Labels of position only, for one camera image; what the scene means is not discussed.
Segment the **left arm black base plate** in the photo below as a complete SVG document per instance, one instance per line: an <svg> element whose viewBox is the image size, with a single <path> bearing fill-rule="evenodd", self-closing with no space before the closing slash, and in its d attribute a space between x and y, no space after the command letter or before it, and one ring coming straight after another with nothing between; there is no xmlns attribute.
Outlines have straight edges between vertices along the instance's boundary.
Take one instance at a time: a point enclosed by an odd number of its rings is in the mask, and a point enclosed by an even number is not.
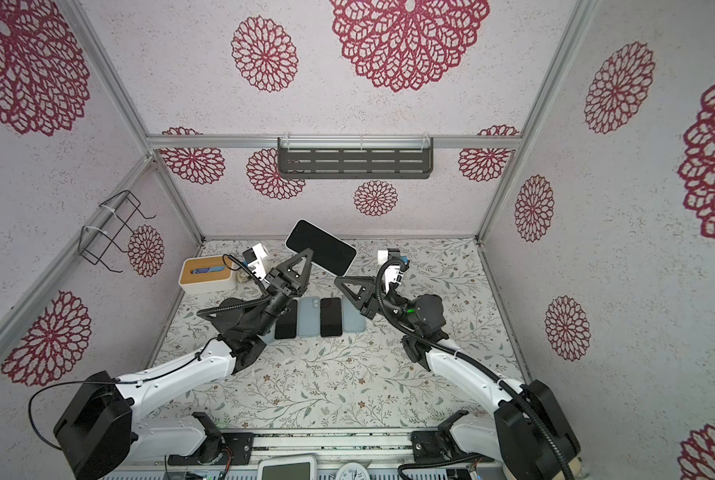
<svg viewBox="0 0 715 480"><path fill-rule="evenodd" d="M218 439L217 435L211 434L193 454L169 456L167 465L169 467L247 465L250 461L254 440L253 433L223 433L221 439Z"/></svg>

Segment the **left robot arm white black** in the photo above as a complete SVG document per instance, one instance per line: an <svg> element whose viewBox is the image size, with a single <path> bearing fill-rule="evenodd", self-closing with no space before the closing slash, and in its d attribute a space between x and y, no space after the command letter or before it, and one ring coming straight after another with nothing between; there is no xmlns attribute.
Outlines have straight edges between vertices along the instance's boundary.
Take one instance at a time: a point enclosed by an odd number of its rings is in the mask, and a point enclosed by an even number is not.
<svg viewBox="0 0 715 480"><path fill-rule="evenodd" d="M265 350L264 336L305 294L312 256L305 249L273 267L261 282L261 298L200 310L198 317L218 333L199 350L149 370L117 378L101 371L77 382L75 396L53 428L74 477L100 479L122 464L159 457L215 460L223 438L206 413L164 421L148 416L194 388L249 368Z"/></svg>

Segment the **light blue phone case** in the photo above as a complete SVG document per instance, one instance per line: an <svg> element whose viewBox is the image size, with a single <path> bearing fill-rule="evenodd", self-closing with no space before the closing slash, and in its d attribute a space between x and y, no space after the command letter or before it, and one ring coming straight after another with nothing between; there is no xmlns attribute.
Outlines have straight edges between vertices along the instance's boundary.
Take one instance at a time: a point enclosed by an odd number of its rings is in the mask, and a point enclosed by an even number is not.
<svg viewBox="0 0 715 480"><path fill-rule="evenodd" d="M273 342L274 342L274 340L275 340L275 326L272 326L272 327L269 329L269 332L267 332L267 334L261 335L261 336L259 336L259 338L260 338L266 345L273 344Z"/></svg>
<svg viewBox="0 0 715 480"><path fill-rule="evenodd" d="M298 300L297 336L313 338L320 335L320 299L301 297Z"/></svg>
<svg viewBox="0 0 715 480"><path fill-rule="evenodd" d="M363 333L367 329L367 320L361 315L352 303L345 297L342 298L342 330L347 334Z"/></svg>

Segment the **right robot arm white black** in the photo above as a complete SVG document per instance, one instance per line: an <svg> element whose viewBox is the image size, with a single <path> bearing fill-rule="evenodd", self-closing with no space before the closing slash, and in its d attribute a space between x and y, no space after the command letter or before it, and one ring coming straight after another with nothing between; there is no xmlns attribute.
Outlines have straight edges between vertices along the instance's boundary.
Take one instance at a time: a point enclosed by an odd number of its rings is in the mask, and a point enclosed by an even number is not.
<svg viewBox="0 0 715 480"><path fill-rule="evenodd" d="M487 412L461 410L437 427L427 466L479 461L499 464L509 479L573 479L579 440L553 392L485 367L445 333L443 300L435 294L407 299L393 283L367 276L339 277L335 286L366 318L381 314L403 338L411 362L441 376Z"/></svg>

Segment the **black phone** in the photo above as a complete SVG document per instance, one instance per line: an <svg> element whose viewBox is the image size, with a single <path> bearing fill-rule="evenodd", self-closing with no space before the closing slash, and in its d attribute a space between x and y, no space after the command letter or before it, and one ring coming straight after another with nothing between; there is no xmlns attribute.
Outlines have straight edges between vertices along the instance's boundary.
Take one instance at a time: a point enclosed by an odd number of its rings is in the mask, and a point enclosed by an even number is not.
<svg viewBox="0 0 715 480"><path fill-rule="evenodd" d="M342 304L340 298L320 300L320 336L339 337L343 334Z"/></svg>
<svg viewBox="0 0 715 480"><path fill-rule="evenodd" d="M306 220L298 220L285 240L285 246L300 253L311 249L312 262L334 276L345 276L353 261L356 249Z"/></svg>
<svg viewBox="0 0 715 480"><path fill-rule="evenodd" d="M281 314L275 323L275 340L294 339L297 336L298 301L292 300L287 310Z"/></svg>

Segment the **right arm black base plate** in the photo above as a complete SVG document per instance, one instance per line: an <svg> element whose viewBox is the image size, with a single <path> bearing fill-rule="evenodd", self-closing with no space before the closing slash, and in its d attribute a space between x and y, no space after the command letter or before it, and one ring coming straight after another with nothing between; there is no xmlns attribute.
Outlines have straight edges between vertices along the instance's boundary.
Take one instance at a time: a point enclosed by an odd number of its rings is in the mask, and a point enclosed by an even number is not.
<svg viewBox="0 0 715 480"><path fill-rule="evenodd" d="M431 465L437 463L455 464L485 460L495 461L479 453L467 453L461 450L453 438L439 430L415 430L411 432L411 450L415 463Z"/></svg>

